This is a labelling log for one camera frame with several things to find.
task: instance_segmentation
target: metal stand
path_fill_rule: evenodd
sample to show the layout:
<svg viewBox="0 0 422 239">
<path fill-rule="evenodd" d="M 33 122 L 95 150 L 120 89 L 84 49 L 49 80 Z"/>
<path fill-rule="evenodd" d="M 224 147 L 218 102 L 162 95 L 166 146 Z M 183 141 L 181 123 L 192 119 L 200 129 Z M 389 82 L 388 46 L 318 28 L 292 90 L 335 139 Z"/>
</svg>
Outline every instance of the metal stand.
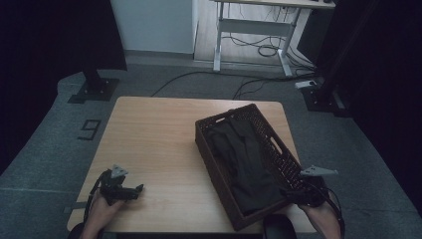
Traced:
<svg viewBox="0 0 422 239">
<path fill-rule="evenodd" d="M 297 8 L 294 20 L 291 23 L 274 23 L 274 22 L 263 22 L 263 21 L 252 21 L 252 20 L 238 20 L 238 19 L 224 19 L 224 2 L 220 2 L 220 15 L 218 19 L 218 32 L 217 32 L 217 45 L 214 53 L 214 71 L 220 72 L 221 65 L 221 33 L 244 33 L 244 34 L 255 34 L 255 35 L 267 35 L 267 36 L 278 36 L 286 37 L 285 45 L 283 50 L 279 50 L 278 54 L 282 63 L 284 72 L 287 77 L 292 76 L 292 71 L 289 66 L 289 59 L 286 53 L 290 47 L 293 34 L 298 23 L 299 16 L 301 14 L 301 8 Z"/>
</svg>

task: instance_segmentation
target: black cloth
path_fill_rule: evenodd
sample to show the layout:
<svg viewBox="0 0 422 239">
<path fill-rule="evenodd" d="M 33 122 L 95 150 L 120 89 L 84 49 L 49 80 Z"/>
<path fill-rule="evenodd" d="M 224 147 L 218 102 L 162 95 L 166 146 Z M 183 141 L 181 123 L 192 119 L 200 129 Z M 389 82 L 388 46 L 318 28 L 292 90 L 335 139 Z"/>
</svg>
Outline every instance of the black cloth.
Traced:
<svg viewBox="0 0 422 239">
<path fill-rule="evenodd" d="M 247 120 L 228 119 L 207 132 L 214 156 L 225 160 L 232 193 L 244 215 L 283 198 L 273 176 L 261 160 L 261 148 Z"/>
</svg>

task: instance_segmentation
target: white desk frame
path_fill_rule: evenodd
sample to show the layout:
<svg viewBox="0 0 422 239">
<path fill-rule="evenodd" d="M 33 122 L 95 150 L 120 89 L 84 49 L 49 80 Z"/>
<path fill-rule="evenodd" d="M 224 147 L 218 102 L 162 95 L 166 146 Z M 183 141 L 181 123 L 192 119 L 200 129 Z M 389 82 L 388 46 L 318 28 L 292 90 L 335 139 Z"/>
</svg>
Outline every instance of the white desk frame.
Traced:
<svg viewBox="0 0 422 239">
<path fill-rule="evenodd" d="M 214 72 L 220 72 L 221 65 L 221 34 L 223 32 L 230 33 L 244 33 L 244 34 L 255 34 L 255 35 L 267 35 L 286 37 L 283 49 L 278 50 L 278 55 L 284 72 L 287 77 L 291 77 L 292 71 L 289 65 L 289 60 L 286 53 L 292 41 L 293 34 L 298 23 L 299 16 L 302 8 L 325 8 L 332 9 L 335 7 L 334 3 L 323 3 L 322 0 L 318 2 L 311 0 L 214 0 L 220 3 L 220 12 L 218 17 L 218 31 L 217 31 L 217 45 L 214 53 Z M 257 5 L 272 5 L 272 6 L 285 6 L 297 8 L 295 16 L 290 23 L 276 23 L 276 22 L 264 22 L 264 21 L 252 21 L 252 20 L 240 20 L 240 19 L 227 19 L 223 16 L 224 3 L 241 3 L 241 4 L 257 4 Z"/>
</svg>

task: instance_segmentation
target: human hand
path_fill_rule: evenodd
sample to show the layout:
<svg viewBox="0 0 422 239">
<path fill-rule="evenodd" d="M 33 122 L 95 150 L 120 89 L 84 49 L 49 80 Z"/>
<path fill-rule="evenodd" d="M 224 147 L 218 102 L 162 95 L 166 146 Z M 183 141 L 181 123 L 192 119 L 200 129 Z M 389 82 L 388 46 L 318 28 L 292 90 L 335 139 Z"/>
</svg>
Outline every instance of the human hand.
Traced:
<svg viewBox="0 0 422 239">
<path fill-rule="evenodd" d="M 97 238 L 99 232 L 111 222 L 123 205 L 124 201 L 119 200 L 112 206 L 109 206 L 106 199 L 100 194 L 100 191 L 97 190 L 94 194 L 90 214 L 81 235 L 81 239 Z"/>
<path fill-rule="evenodd" d="M 305 212 L 314 229 L 325 239 L 340 239 L 341 229 L 332 207 L 323 203 L 319 207 L 298 205 Z"/>
</svg>

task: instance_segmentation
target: crate handle hole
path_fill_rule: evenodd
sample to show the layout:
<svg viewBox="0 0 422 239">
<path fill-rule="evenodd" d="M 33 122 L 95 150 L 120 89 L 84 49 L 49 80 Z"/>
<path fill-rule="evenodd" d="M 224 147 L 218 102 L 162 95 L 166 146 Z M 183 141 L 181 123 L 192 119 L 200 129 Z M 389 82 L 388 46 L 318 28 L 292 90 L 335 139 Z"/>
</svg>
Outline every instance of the crate handle hole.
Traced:
<svg viewBox="0 0 422 239">
<path fill-rule="evenodd" d="M 282 151 L 282 149 L 279 147 L 279 145 L 277 144 L 277 142 L 276 142 L 276 140 L 273 138 L 273 137 L 271 137 L 270 138 L 270 141 L 273 143 L 273 146 L 274 146 L 274 148 L 280 153 L 280 154 L 283 154 L 283 151 Z"/>
</svg>

